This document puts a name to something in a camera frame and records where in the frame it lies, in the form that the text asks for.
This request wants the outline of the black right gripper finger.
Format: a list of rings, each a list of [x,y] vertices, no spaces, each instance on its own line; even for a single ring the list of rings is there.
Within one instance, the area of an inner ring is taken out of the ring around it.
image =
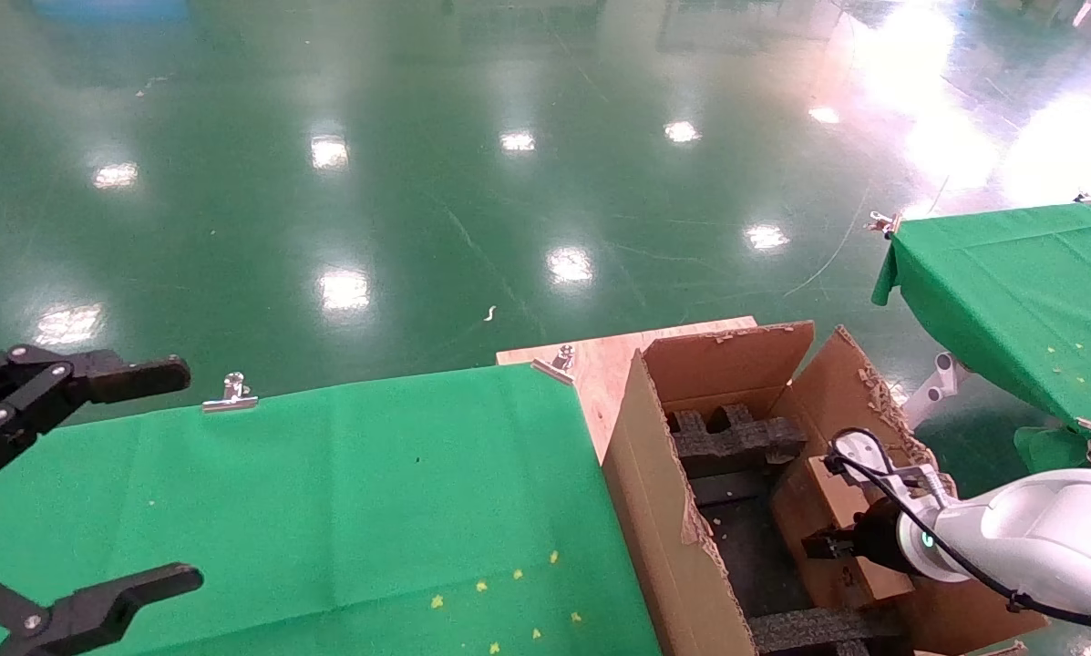
[[[844,559],[859,554],[854,530],[817,530],[802,539],[802,548],[811,559]]]

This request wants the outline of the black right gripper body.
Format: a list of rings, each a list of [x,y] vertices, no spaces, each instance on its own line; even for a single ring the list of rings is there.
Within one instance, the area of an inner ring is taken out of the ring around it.
[[[885,497],[871,503],[865,511],[855,512],[850,528],[853,554],[900,573],[915,573],[899,542],[898,527],[902,516],[901,506]]]

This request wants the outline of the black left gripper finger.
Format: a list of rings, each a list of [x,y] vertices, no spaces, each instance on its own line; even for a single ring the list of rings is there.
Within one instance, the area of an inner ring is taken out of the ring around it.
[[[171,563],[77,589],[41,606],[0,582],[0,655],[81,655],[124,639],[141,608],[200,589],[196,568]]]
[[[170,394],[190,380],[175,354],[128,363],[112,350],[58,354],[17,344],[0,351],[0,470],[83,405]]]

